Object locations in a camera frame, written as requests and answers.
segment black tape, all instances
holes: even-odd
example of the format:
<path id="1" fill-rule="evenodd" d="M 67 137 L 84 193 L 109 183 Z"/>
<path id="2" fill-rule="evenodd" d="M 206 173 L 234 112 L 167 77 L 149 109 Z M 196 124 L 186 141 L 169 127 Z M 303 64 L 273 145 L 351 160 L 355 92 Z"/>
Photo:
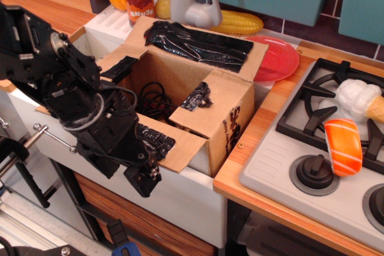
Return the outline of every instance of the black tape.
<path id="1" fill-rule="evenodd" d="M 248 58 L 252 41 L 187 29 L 180 23 L 155 21 L 145 34 L 146 43 L 170 53 L 236 73 Z"/>
<path id="2" fill-rule="evenodd" d="M 213 104 L 209 98 L 210 94 L 211 89 L 208 87 L 207 82 L 202 81 L 198 87 L 189 94 L 187 99 L 183 101 L 180 107 L 189 111 L 193 111 L 198 107 L 209 107 Z"/>
<path id="3" fill-rule="evenodd" d="M 137 125 L 137 138 L 144 141 L 157 161 L 164 159 L 176 140 L 143 124 Z"/>
<path id="4" fill-rule="evenodd" d="M 131 66 L 137 61 L 137 58 L 126 56 L 115 64 L 111 69 L 103 72 L 100 76 L 109 78 L 114 83 L 119 83 L 126 78 L 131 72 Z"/>

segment black grate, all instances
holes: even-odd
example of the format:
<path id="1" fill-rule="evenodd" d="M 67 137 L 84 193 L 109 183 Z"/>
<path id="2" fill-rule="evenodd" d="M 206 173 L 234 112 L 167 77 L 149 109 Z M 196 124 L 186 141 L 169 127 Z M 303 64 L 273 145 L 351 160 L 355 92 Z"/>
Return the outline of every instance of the black grate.
<path id="1" fill-rule="evenodd" d="M 316 79 L 319 70 L 329 71 L 329 73 Z M 347 79 L 363 80 L 368 84 L 375 84 L 381 87 L 382 90 L 384 89 L 384 78 L 351 68 L 350 63 L 347 61 L 338 64 L 320 58 L 278 121 L 276 131 L 318 149 L 328 151 L 323 121 L 333 115 L 337 111 L 337 107 L 313 109 L 312 97 L 334 98 L 335 93 L 327 90 L 323 85 L 328 82 L 339 85 Z M 293 111 L 299 107 L 300 102 L 304 102 L 305 111 L 303 113 L 308 116 L 304 128 L 289 124 L 289 118 Z M 368 140 L 361 141 L 363 150 L 365 150 L 363 166 L 384 175 L 384 162 L 377 159 L 380 148 L 384 145 L 384 135 L 371 119 L 367 121 L 367 128 Z"/>

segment toy stove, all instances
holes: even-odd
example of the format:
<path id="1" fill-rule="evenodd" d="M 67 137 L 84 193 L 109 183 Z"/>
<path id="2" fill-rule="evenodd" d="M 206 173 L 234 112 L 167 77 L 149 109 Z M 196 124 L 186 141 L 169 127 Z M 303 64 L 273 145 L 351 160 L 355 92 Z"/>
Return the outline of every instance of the toy stove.
<path id="1" fill-rule="evenodd" d="M 383 78 L 350 68 L 349 62 L 314 62 L 260 141 L 240 182 L 384 252 L 384 125 L 371 119 L 356 122 L 364 154 L 358 174 L 339 177 L 329 165 L 323 122 L 352 118 L 334 98 L 346 79 L 361 79 L 384 90 Z M 320 177 L 313 177 L 304 165 L 314 158 L 323 162 Z"/>

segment purple tile wall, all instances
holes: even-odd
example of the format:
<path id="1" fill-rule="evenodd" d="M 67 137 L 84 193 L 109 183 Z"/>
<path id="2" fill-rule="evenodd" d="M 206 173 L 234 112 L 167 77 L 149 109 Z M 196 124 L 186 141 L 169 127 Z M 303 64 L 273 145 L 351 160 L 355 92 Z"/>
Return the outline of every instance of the purple tile wall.
<path id="1" fill-rule="evenodd" d="M 384 62 L 384 47 L 338 33 L 342 3 L 343 0 L 325 0 L 319 20 L 313 27 L 228 5 L 222 5 L 222 9 L 256 14 L 264 21 L 266 29 Z"/>

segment ice cream cone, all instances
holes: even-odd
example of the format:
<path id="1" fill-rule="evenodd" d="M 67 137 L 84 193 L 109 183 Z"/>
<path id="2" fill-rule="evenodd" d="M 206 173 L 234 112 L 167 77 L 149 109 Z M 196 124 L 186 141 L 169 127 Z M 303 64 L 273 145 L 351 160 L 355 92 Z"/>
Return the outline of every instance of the ice cream cone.
<path id="1" fill-rule="evenodd" d="M 373 98 L 365 111 L 365 116 L 374 121 L 384 123 L 384 97 L 377 96 Z"/>

